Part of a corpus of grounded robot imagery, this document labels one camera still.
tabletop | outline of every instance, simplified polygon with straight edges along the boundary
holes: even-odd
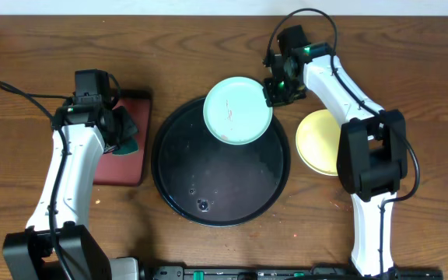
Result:
[[[280,17],[0,16],[0,80],[30,93],[70,94],[74,71],[113,73],[125,89],[151,88],[148,159],[156,132],[179,106],[231,76],[262,80],[261,64]],[[448,279],[448,18],[336,16],[338,56],[362,90],[399,109],[422,168],[410,200],[394,206],[391,250],[400,267],[440,268]],[[325,19],[298,16],[311,41],[334,38]],[[42,100],[49,110],[59,100]],[[94,186],[89,230],[108,257],[149,265],[274,268],[347,264],[354,242],[350,196],[336,177],[307,167],[295,133],[322,109],[309,94],[275,108],[292,147],[280,198],[240,226],[212,228],[182,218],[164,202],[149,164],[138,187]],[[21,96],[0,90],[0,279],[7,233],[23,231],[51,160],[49,121]],[[410,191],[414,172],[401,182]]]

green object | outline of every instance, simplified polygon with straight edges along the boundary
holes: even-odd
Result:
[[[193,272],[193,280],[203,280],[203,271]]]
[[[113,151],[112,153],[116,156],[126,156],[132,154],[133,152],[137,152],[138,150],[138,143],[134,138],[130,137],[126,142],[121,144],[120,149]]]

black tray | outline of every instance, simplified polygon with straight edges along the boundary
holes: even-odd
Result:
[[[229,145],[208,131],[205,98],[186,103],[162,124],[152,151],[152,174],[177,213],[207,226],[233,226],[264,213],[288,180],[289,144],[273,116],[267,131],[246,145]]]

wooden table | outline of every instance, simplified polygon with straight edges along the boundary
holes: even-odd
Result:
[[[148,147],[180,105],[236,75],[267,77],[261,60],[279,17],[0,16],[0,79],[31,93],[69,94],[74,71],[114,73],[125,89],[154,92]],[[392,254],[400,266],[438,267],[448,279],[448,18],[336,17],[338,54],[377,103],[406,117],[422,185],[396,205]],[[333,40],[321,17],[296,17],[313,41]],[[54,110],[59,100],[41,100]],[[261,217],[229,228],[189,222],[162,200],[148,176],[139,187],[94,186],[90,231],[109,257],[148,264],[309,267],[347,264],[353,246],[349,195],[338,179],[310,170],[295,152],[296,128],[323,106],[314,96],[275,109],[292,147],[278,201]],[[51,160],[48,120],[0,90],[0,279],[6,233],[24,229]],[[400,194],[411,189],[409,176]]]

white plate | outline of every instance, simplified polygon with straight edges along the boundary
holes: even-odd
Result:
[[[253,79],[232,77],[215,85],[203,105],[209,131],[220,141],[244,145],[268,129],[272,108],[265,103],[262,85]]]

